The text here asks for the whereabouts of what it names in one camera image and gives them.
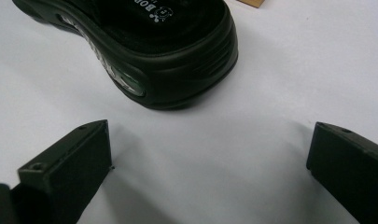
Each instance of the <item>shoe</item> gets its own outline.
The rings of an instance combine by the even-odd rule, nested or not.
[[[13,0],[29,16],[79,32],[113,82],[154,109],[215,86],[238,58],[222,0]]]

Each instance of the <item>black shoe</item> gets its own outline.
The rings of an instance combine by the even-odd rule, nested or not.
[[[238,58],[222,0],[13,0],[26,14],[79,31],[114,83],[150,108],[182,105]]]

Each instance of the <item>white table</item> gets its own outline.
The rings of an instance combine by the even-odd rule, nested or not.
[[[146,109],[80,36],[0,0],[0,182],[108,119],[110,173],[79,223],[357,223],[305,168],[315,123],[378,143],[378,0],[227,0],[240,57],[190,108]]]

